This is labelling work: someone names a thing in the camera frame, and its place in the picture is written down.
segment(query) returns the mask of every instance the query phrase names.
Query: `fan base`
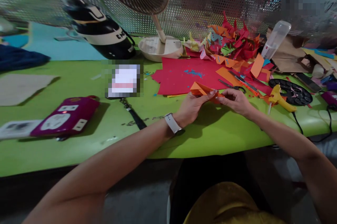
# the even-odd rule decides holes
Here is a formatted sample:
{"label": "fan base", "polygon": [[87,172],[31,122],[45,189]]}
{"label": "fan base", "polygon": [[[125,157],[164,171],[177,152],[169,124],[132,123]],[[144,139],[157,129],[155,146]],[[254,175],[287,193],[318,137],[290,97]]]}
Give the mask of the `fan base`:
{"label": "fan base", "polygon": [[166,36],[165,44],[158,36],[146,37],[140,41],[138,47],[147,59],[155,62],[162,62],[162,57],[177,59],[183,53],[181,41],[172,36]]}

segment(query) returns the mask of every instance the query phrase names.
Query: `fan stand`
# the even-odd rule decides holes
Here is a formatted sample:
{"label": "fan stand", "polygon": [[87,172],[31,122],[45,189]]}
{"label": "fan stand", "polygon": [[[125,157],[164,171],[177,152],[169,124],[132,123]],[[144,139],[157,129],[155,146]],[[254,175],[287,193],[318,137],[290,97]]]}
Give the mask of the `fan stand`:
{"label": "fan stand", "polygon": [[157,16],[152,15],[151,17],[158,36],[150,36],[140,41],[138,47],[143,52],[144,57],[155,62],[162,62],[163,57],[179,58],[184,50],[181,41],[172,36],[165,36]]}

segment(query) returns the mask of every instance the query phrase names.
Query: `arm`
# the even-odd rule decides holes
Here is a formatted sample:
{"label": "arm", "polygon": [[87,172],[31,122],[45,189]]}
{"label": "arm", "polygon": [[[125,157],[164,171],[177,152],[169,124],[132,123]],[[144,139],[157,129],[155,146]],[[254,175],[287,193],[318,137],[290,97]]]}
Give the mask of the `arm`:
{"label": "arm", "polygon": [[[201,105],[214,96],[187,95],[174,119],[192,123]],[[92,156],[62,178],[28,215],[28,223],[96,223],[107,190],[173,137],[165,119],[138,131]]]}
{"label": "arm", "polygon": [[296,160],[322,223],[335,223],[337,169],[327,157],[305,136],[254,108],[241,91],[227,89],[222,94],[222,104],[256,123]]}

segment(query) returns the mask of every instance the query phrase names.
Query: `metal mesh panel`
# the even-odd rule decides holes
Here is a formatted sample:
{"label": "metal mesh panel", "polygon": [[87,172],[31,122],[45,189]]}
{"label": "metal mesh panel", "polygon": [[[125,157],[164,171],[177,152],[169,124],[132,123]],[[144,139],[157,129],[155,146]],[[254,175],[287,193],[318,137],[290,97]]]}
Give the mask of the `metal mesh panel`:
{"label": "metal mesh panel", "polygon": [[[88,0],[98,5],[132,34],[156,34],[150,16],[136,13],[118,0]],[[0,14],[10,20],[36,21],[51,25],[68,26],[69,17],[63,12],[60,0],[0,0]],[[291,22],[293,35],[320,37],[335,33],[335,0],[325,0],[323,15],[297,15],[291,8],[283,8],[281,0],[170,0],[158,18],[167,35],[175,37],[203,37],[207,25],[221,25],[222,11],[225,10],[229,22],[237,19],[238,27],[245,21],[253,34],[265,34],[268,25],[278,20]]]}

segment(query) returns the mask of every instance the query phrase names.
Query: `pink case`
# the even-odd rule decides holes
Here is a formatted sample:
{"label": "pink case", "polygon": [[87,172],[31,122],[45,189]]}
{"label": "pink case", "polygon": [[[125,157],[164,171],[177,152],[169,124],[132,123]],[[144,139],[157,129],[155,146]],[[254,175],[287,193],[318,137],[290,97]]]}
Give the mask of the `pink case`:
{"label": "pink case", "polygon": [[69,137],[79,134],[88,124],[99,104],[100,102],[90,96],[65,99],[30,135]]}

